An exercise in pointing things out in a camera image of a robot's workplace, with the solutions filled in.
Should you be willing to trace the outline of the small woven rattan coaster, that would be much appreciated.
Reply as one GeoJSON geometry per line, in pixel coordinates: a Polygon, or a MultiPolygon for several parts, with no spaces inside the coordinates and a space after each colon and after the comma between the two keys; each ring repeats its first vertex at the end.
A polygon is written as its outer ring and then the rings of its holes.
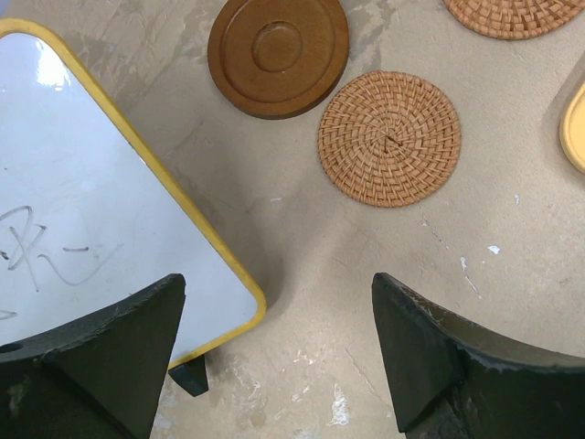
{"type": "Polygon", "coordinates": [[[379,208],[419,202],[454,171],[462,147],[459,114],[418,76],[375,70],[347,83],[326,106],[317,151],[332,183],[379,208]]]}

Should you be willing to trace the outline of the dark brown wooden coaster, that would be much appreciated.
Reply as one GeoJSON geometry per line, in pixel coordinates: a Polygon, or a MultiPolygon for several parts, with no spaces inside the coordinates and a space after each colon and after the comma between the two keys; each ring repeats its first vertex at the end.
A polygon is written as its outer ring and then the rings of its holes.
{"type": "Polygon", "coordinates": [[[348,52],[348,23],[338,1],[228,1],[212,26],[207,64],[237,109],[283,119],[331,92],[348,52]]]}

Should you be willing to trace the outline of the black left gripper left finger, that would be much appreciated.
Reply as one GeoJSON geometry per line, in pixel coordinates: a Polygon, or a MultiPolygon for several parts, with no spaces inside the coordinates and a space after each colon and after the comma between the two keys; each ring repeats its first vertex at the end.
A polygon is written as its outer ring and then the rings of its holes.
{"type": "Polygon", "coordinates": [[[186,281],[169,274],[84,317],[1,347],[4,438],[147,438],[186,281]]]}

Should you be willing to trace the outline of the large woven rattan coaster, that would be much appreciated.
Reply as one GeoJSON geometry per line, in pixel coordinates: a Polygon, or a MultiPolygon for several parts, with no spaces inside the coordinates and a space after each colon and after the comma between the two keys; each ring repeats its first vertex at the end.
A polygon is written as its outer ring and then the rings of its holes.
{"type": "Polygon", "coordinates": [[[584,11],[584,2],[573,0],[445,0],[444,4],[463,26],[502,40],[546,35],[584,11]]]}

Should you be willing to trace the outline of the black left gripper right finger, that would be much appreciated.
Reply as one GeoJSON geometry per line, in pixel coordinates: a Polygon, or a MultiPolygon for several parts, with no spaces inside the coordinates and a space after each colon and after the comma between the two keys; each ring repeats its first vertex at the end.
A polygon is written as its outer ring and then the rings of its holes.
{"type": "Polygon", "coordinates": [[[372,305],[406,437],[583,437],[582,358],[502,336],[387,273],[373,278],[372,305]]]}

